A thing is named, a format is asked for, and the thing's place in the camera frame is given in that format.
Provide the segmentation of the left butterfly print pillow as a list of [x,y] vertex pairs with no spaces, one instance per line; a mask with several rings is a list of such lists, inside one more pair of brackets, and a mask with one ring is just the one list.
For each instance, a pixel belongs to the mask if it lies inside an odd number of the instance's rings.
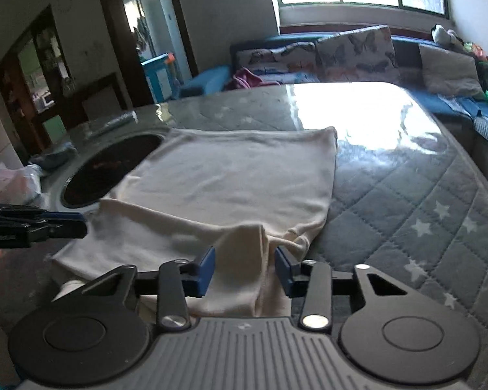
[[236,53],[236,65],[256,75],[316,73],[316,46],[299,42],[284,47],[242,50]]

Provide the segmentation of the blue white cabinet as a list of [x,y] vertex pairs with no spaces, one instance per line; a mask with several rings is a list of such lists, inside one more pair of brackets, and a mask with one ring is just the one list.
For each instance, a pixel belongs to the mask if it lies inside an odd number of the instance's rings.
[[155,103],[172,99],[175,94],[173,53],[163,53],[142,62],[143,72]]

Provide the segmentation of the grey plain cushion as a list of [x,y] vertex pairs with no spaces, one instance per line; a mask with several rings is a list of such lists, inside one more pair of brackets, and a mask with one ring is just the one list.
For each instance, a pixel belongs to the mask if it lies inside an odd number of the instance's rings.
[[419,51],[423,82],[429,93],[483,98],[483,89],[472,57],[422,44],[419,45]]

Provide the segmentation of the pink crumpled garment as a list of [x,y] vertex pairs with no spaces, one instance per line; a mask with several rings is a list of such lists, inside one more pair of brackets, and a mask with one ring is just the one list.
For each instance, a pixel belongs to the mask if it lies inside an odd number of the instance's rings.
[[247,68],[237,70],[225,85],[227,91],[268,86],[269,83]]

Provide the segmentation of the black white plush toy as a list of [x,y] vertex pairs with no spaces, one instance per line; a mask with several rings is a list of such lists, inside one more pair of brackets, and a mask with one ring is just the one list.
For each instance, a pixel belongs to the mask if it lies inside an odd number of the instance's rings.
[[442,25],[436,24],[431,29],[433,42],[441,47],[463,47],[464,42],[452,29],[445,29]]

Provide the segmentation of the butterfly print pillow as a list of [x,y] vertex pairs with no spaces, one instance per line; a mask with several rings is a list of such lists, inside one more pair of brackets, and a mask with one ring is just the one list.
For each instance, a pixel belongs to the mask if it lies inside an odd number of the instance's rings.
[[316,41],[322,82],[400,84],[399,65],[389,26],[340,32]]
[[316,73],[316,46],[299,42],[284,47],[242,50],[236,53],[236,65],[256,75]]

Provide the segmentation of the grey remote control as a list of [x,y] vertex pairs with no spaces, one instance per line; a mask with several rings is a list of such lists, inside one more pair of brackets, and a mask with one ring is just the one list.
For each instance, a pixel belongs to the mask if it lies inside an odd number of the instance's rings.
[[138,118],[137,118],[137,114],[135,113],[135,111],[126,112],[126,113],[110,120],[109,122],[105,123],[99,129],[94,130],[94,131],[90,131],[86,135],[85,139],[86,140],[95,139],[101,135],[105,135],[105,133],[108,133],[108,132],[113,131],[115,129],[119,129],[120,127],[123,127],[129,123],[137,123],[137,122],[138,122]]

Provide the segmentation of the right butterfly print pillow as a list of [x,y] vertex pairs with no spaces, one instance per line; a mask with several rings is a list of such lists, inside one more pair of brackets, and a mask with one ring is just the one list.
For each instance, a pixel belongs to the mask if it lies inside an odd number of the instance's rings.
[[340,32],[316,41],[322,82],[400,84],[399,65],[389,26]]

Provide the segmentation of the white cloth garment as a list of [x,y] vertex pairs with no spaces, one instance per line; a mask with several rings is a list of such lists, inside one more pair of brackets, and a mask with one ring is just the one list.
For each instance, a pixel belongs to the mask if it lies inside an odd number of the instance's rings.
[[175,129],[99,203],[88,235],[53,256],[59,282],[122,264],[155,270],[209,248],[216,268],[195,316],[287,316],[274,252],[305,257],[331,204],[337,132]]

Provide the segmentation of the blue corner sofa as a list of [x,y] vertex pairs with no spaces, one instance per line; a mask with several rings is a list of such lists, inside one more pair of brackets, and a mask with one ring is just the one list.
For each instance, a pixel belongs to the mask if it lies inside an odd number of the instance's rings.
[[231,61],[182,85],[182,98],[224,89],[387,82],[407,89],[488,176],[488,63],[453,46],[397,36],[387,26],[281,34],[230,47]]

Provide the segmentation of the dark wooden doorway frame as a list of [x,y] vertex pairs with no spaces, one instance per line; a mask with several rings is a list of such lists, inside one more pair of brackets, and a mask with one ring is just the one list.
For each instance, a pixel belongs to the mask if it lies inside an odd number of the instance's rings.
[[180,0],[100,0],[120,73],[133,107],[155,103],[142,62],[174,55],[175,94],[198,74]]

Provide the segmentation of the small butterfly pillow lying flat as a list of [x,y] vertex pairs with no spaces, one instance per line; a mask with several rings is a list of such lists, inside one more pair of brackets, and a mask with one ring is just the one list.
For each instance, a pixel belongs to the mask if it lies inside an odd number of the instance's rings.
[[320,80],[314,73],[308,72],[279,72],[272,74],[262,74],[259,76],[262,81],[268,83],[278,83],[281,85],[319,83]]

